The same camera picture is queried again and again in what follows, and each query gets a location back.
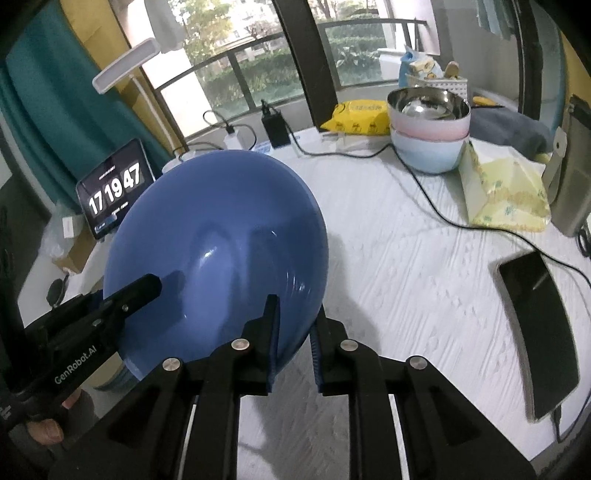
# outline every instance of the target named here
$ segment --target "human hand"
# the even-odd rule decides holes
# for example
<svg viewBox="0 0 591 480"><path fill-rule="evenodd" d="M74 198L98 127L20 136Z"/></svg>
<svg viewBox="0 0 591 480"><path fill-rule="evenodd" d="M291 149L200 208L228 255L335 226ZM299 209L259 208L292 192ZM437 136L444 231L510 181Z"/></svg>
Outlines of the human hand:
<svg viewBox="0 0 591 480"><path fill-rule="evenodd" d="M62 402L62 406L70 410L80 398L81 389L76 390L72 395ZM60 424L53 419L27 422L27 431L33 440L43 446L61 443L64 439L64 431Z"/></svg>

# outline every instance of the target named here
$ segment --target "white basket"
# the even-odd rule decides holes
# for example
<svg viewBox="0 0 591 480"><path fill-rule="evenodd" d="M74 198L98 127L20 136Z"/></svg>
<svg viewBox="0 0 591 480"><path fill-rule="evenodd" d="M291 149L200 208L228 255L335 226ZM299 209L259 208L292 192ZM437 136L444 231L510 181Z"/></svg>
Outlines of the white basket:
<svg viewBox="0 0 591 480"><path fill-rule="evenodd" d="M468 79L459 77L456 79L420 79L407 73L409 86L436 87L456 93L464 100L468 100Z"/></svg>

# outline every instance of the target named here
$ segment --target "clock digit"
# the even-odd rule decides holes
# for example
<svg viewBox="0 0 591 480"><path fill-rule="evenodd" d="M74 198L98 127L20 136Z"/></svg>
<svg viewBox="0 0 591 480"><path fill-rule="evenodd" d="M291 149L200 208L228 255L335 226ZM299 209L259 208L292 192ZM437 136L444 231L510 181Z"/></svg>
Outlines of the clock digit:
<svg viewBox="0 0 591 480"><path fill-rule="evenodd" d="M123 189L121 188L121 181L119 179L113 179L111 182L111 188L113 189L113 193L117 198L121 197Z"/></svg>
<svg viewBox="0 0 591 480"><path fill-rule="evenodd" d="M109 187L109 184L105 185L105 195L109 196L109 198L111 199L111 203L113 203L115 201L115 199L113 198L113 193L111 192L111 187Z"/></svg>
<svg viewBox="0 0 591 480"><path fill-rule="evenodd" d="M132 166L130 166L129 171L134 171L135 170L135 184L137 185L139 183L139 163L134 163Z"/></svg>
<svg viewBox="0 0 591 480"><path fill-rule="evenodd" d="M102 192L99 190L98 192L96 192L93 197L98 201L99 204L99 212L103 211L103 194Z"/></svg>
<svg viewBox="0 0 591 480"><path fill-rule="evenodd" d="M96 209L95 200L93 197L90 197L90 201L88 202L88 205L90 205L90 208L92 208L94 210L95 215L99 214L99 211Z"/></svg>
<svg viewBox="0 0 591 480"><path fill-rule="evenodd" d="M134 180L131 178L129 170L123 172L123 186L126 189L132 189L134 187Z"/></svg>

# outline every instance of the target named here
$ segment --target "teal curtain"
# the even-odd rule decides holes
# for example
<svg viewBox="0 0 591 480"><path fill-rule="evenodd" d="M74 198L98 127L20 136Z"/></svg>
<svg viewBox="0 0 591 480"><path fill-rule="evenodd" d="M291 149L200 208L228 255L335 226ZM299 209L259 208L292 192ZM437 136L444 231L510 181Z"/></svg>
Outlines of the teal curtain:
<svg viewBox="0 0 591 480"><path fill-rule="evenodd" d="M49 197L76 211L76 182L132 138L155 174L170 159L115 89L96 93L98 73L57 0L0 64L0 110L23 156Z"/></svg>

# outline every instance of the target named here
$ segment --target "light blue bowl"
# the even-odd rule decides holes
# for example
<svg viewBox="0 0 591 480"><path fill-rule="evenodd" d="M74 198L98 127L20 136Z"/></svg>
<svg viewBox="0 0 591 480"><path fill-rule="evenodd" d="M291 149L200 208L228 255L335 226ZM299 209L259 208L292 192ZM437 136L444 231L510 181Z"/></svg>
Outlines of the light blue bowl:
<svg viewBox="0 0 591 480"><path fill-rule="evenodd" d="M444 173L460 163L460 152L468 137L450 142L431 142L392 132L398 155L410 167L425 173Z"/></svg>
<svg viewBox="0 0 591 480"><path fill-rule="evenodd" d="M163 359L208 356L280 298L277 365L308 335L328 272L320 208L283 163L249 151L190 160L158 179L115 235L105 296L146 273L160 297L131 316L119 353L139 379Z"/></svg>

